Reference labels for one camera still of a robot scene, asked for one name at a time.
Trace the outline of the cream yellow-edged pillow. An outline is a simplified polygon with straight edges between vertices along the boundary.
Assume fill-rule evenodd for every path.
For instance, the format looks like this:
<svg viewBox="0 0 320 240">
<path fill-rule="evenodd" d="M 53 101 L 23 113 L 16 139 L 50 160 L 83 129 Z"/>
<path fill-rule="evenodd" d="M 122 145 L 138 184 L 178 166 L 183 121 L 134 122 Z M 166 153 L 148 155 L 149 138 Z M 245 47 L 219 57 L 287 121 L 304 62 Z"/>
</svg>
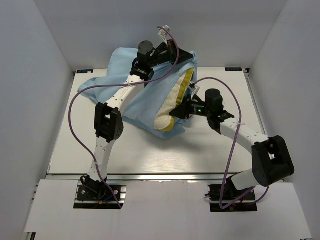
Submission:
<svg viewBox="0 0 320 240">
<path fill-rule="evenodd" d="M 178 78 L 155 116 L 153 123 L 154 130 L 168 132 L 173 129 L 175 125 L 175 118 L 170 116 L 170 112 L 182 103 L 194 72 L 194 67 L 189 68 Z"/>
</svg>

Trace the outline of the light blue pillowcase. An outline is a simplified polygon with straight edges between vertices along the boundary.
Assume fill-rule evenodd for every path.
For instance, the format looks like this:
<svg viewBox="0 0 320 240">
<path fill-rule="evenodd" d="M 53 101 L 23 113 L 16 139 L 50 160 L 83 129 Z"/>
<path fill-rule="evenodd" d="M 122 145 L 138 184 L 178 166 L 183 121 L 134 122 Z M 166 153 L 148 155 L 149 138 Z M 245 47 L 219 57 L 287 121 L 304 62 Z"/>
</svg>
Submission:
<svg viewBox="0 0 320 240">
<path fill-rule="evenodd" d="M 133 60 L 137 57 L 136 48 L 117 48 L 110 59 L 105 77 L 94 77 L 83 83 L 78 90 L 82 95 L 95 103 L 106 102 L 124 84 L 132 68 Z M 174 126 L 170 131 L 157 131 L 154 129 L 154 121 L 157 112 L 163 105 L 165 98 L 187 69 L 194 68 L 191 81 L 197 79 L 198 59 L 194 51 L 193 58 L 184 63 L 172 66 L 169 62 L 154 67 L 152 82 L 140 91 L 127 105 L 122 113 L 122 119 L 136 127 L 142 128 L 158 138 L 169 140 L 185 132 L 186 120 L 174 118 Z M 187 87 L 185 95 L 190 94 Z"/>
</svg>

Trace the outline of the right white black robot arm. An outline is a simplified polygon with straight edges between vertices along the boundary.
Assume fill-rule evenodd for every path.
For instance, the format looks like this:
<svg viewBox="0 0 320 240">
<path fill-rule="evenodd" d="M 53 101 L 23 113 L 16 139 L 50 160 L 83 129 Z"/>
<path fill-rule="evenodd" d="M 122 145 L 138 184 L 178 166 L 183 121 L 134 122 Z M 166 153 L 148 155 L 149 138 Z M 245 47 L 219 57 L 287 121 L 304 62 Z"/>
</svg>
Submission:
<svg viewBox="0 0 320 240">
<path fill-rule="evenodd" d="M 234 115 L 224 109 L 223 97 L 217 89 L 208 89 L 204 100 L 197 95 L 185 96 L 182 103 L 169 114 L 183 120 L 192 115 L 205 117 L 212 130 L 235 139 L 237 144 L 251 154 L 251 168 L 226 179 L 225 192 L 233 200 L 242 196 L 246 189 L 268 187 L 295 173 L 284 138 L 257 133 L 241 125 Z"/>
</svg>

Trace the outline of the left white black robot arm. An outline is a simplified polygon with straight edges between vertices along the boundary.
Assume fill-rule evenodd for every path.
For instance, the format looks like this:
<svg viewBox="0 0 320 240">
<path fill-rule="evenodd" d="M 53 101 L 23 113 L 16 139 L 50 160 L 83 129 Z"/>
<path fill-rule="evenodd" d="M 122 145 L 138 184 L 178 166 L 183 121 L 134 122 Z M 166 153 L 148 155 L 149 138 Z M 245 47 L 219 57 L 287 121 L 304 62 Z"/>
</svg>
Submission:
<svg viewBox="0 0 320 240">
<path fill-rule="evenodd" d="M 107 101 L 97 103 L 94 113 L 96 147 L 92 153 L 93 161 L 88 174 L 80 179 L 94 199 L 99 200 L 105 196 L 108 161 L 115 141 L 123 133 L 122 113 L 127 105 L 152 80 L 155 66 L 164 63 L 175 66 L 192 58 L 191 53 L 178 48 L 173 40 L 161 43 L 157 48 L 150 41 L 143 41 L 138 46 L 137 57 L 132 62 L 124 86 Z"/>
</svg>

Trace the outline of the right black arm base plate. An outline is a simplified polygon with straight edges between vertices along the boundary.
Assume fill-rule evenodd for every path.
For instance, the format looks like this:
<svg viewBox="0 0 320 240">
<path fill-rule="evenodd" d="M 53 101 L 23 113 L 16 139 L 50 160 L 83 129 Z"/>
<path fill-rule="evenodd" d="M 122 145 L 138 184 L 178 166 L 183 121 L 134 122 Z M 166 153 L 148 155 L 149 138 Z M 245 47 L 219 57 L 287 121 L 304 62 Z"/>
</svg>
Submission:
<svg viewBox="0 0 320 240">
<path fill-rule="evenodd" d="M 236 191 L 230 190 L 227 186 L 224 188 L 222 204 L 227 205 L 230 202 L 236 200 L 239 196 L 243 195 L 246 190 Z M 240 213 L 240 212 L 257 212 L 258 207 L 255 203 L 256 195 L 254 190 L 251 190 L 246 196 L 243 196 L 231 206 L 226 209 L 220 207 L 220 184 L 211 184 L 208 186 L 208 193 L 204 195 L 204 198 L 209 200 L 211 213 Z"/>
</svg>

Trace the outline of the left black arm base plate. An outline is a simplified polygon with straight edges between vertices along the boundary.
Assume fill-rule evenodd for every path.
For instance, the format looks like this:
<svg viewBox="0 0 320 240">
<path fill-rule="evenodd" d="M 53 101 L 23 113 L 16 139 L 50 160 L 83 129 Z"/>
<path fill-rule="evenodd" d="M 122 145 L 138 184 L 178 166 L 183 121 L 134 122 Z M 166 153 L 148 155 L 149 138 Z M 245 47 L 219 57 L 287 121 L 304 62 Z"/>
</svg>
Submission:
<svg viewBox="0 0 320 240">
<path fill-rule="evenodd" d="M 127 187 L 125 185 L 111 184 L 117 200 L 121 207 L 124 205 L 126 199 Z M 102 193 L 96 195 L 93 191 L 78 184 L 73 204 L 74 209 L 82 210 L 120 210 L 117 201 L 112 192 L 105 185 L 102 186 Z"/>
</svg>

